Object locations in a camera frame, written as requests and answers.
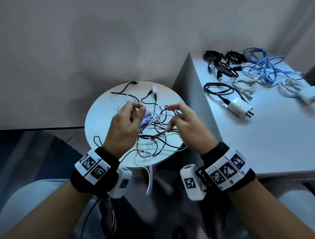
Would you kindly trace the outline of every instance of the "coiled blue cable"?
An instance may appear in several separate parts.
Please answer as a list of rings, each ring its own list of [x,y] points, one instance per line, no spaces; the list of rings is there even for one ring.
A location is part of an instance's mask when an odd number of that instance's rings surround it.
[[[260,59],[253,59],[253,57],[252,57],[253,54],[259,53],[259,52],[262,53],[262,57]],[[249,72],[250,71],[256,71],[257,67],[258,67],[258,69],[260,69],[263,72],[262,77],[263,77],[264,81],[268,85],[271,85],[271,86],[278,84],[278,82],[279,82],[279,81],[277,81],[278,74],[283,74],[286,77],[290,77],[289,76],[290,74],[297,74],[298,73],[296,71],[283,71],[279,68],[276,68],[275,65],[281,63],[284,60],[284,56],[280,55],[280,56],[276,56],[276,57],[269,59],[267,51],[262,49],[262,48],[256,48],[256,47],[247,48],[244,51],[244,56],[248,62],[255,64],[255,66],[253,66],[249,70]]]

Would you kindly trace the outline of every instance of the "round table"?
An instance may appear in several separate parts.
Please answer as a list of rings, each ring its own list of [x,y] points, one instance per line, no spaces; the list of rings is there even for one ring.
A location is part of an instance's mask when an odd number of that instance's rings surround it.
[[[84,130],[85,130],[86,139],[92,149],[96,149],[98,147],[93,141],[94,136],[99,136],[102,143],[105,141],[107,132],[109,130],[109,126],[111,124],[112,117],[115,114],[117,114],[118,106],[126,97],[124,95],[111,94],[110,92],[120,92],[125,88],[126,84],[127,83],[118,85],[106,91],[93,103],[90,110],[88,111],[88,114],[85,119]],[[157,91],[158,91],[157,104],[158,105],[159,104],[170,105],[173,103],[184,102],[182,98],[170,88],[163,86],[161,84],[148,82],[148,81],[140,81],[136,85],[130,84],[123,93],[125,94],[129,93],[131,95],[134,95],[140,100],[148,94],[148,92],[152,89],[152,85],[156,85],[157,87]],[[134,99],[133,97],[127,96],[127,98],[120,105],[119,109],[121,109],[121,107],[127,101],[132,101],[132,100],[136,101],[136,99]],[[149,95],[143,101],[146,103],[155,102],[152,94]],[[149,105],[149,104],[143,104],[143,105],[148,110],[153,110],[154,108],[154,105]],[[160,108],[156,109],[156,113],[159,114],[160,111],[161,111]],[[171,116],[167,116],[165,123],[168,123],[170,119],[171,119]],[[156,130],[154,129],[152,125],[147,127],[143,131],[143,133],[148,134],[148,135],[157,134]],[[166,133],[166,137],[167,137],[167,143],[170,145],[180,147],[183,143],[179,135],[175,132]],[[95,138],[95,141],[98,144],[100,144],[98,138]],[[158,143],[159,148],[161,148],[164,144],[160,140],[156,140],[156,142]],[[153,141],[139,139],[139,144],[144,149],[148,148],[148,143],[150,143],[149,148],[156,148],[156,144]],[[165,145],[164,149],[176,150],[176,148],[172,148],[168,145]],[[154,151],[155,150],[148,150],[149,153],[154,153]],[[168,159],[173,154],[174,152],[162,151],[160,154],[158,154],[155,157],[147,157],[147,159],[144,159],[138,155],[137,151],[133,151],[122,161],[121,164],[125,167],[133,167],[133,168],[137,168],[140,166],[155,165]]]

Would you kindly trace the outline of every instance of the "person's left arm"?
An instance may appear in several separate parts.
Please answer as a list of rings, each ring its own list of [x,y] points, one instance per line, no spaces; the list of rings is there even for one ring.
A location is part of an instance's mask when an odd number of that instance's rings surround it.
[[[119,159],[134,146],[145,113],[142,104],[128,101],[113,117],[103,147]],[[92,193],[78,191],[69,180],[28,213],[3,238],[66,238],[92,196]]]

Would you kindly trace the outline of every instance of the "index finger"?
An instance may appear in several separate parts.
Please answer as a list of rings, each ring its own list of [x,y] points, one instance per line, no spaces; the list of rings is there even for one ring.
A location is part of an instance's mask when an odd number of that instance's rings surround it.
[[[171,104],[166,107],[167,110],[180,110],[185,115],[191,115],[195,113],[189,106],[183,103]]]
[[[139,102],[135,102],[135,101],[128,101],[122,108],[121,110],[119,111],[119,113],[124,116],[124,117],[127,117],[128,119],[130,118],[131,116],[131,111],[134,109],[134,108],[141,108],[143,107],[143,105]]]

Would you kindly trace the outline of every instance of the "purple card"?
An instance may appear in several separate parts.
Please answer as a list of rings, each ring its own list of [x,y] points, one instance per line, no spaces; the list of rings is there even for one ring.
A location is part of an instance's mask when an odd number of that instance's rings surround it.
[[[152,114],[151,113],[147,113],[145,114],[142,123],[141,123],[141,130],[144,130],[146,124],[152,119]]]

